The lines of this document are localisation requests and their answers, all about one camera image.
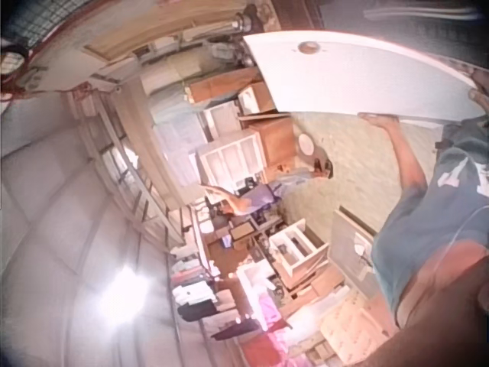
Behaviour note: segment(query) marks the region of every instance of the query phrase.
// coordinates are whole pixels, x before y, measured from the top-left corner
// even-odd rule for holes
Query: floor
[[[306,218],[328,242],[333,212],[343,206],[379,231],[400,197],[397,163],[385,132],[349,115],[297,113],[293,117],[296,133],[310,134],[325,149],[334,164],[334,177],[312,180],[288,193],[283,200],[287,222]],[[431,180],[441,128],[403,124],[403,131]]]

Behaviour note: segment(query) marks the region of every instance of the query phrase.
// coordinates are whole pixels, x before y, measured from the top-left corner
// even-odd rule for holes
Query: blue t-shirt
[[[465,123],[435,166],[427,190],[411,187],[374,240],[372,260],[381,289],[395,315],[411,277],[437,250],[453,240],[462,224],[489,205],[487,127]],[[474,216],[457,236],[486,245],[489,209]]]

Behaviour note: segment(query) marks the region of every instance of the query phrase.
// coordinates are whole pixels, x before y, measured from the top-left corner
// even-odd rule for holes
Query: person
[[[469,97],[489,115],[487,74]],[[359,114],[390,138],[402,195],[375,238],[377,279],[401,328],[360,365],[489,365],[489,132],[448,128],[428,185],[398,118]]]
[[[297,169],[289,174],[280,175],[268,184],[260,183],[242,196],[236,196],[221,187],[202,186],[227,202],[222,204],[222,212],[244,216],[252,214],[268,204],[276,203],[286,193],[313,178],[332,178],[332,173],[333,166],[330,160],[326,161],[324,170],[319,160],[316,160],[313,172],[306,168]]]

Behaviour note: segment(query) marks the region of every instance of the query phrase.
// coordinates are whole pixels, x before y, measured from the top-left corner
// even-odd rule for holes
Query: person in purple shirt
[[[321,168],[319,160],[315,161],[314,171],[307,168],[300,168],[289,174],[283,174],[270,183],[261,183],[249,190],[242,196],[224,190],[221,187],[202,185],[207,190],[219,195],[227,203],[222,205],[222,212],[234,214],[235,216],[245,216],[256,212],[260,208],[276,203],[281,200],[286,193],[305,182],[317,178],[332,178],[333,166],[330,160],[325,163],[325,170]]]

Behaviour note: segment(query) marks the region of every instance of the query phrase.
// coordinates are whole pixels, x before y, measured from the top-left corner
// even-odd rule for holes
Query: concrete floor
[[[343,206],[379,231],[400,197],[399,171],[385,132],[350,115],[297,113],[293,117],[296,132],[310,134],[325,149],[334,164],[334,177],[312,180],[288,193],[283,200],[287,221],[306,218],[328,242],[332,214]],[[442,129],[403,124],[403,130],[431,180],[435,143]]]

